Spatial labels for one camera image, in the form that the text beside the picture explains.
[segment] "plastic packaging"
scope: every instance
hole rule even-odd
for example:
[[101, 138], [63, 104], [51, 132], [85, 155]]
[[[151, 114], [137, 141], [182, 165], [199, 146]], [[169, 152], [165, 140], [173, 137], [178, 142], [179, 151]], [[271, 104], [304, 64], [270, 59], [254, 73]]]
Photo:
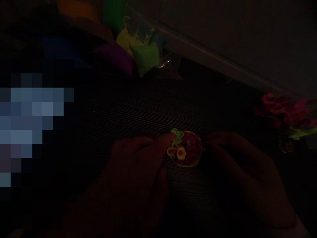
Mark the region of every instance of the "plastic packaging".
[[175, 60], [175, 55], [164, 52], [166, 41], [161, 34], [129, 5], [116, 42], [134, 57], [140, 77], [154, 69], [156, 78], [180, 79], [180, 58]]
[[130, 48], [141, 78], [151, 69], [159, 67], [159, 49], [155, 42]]

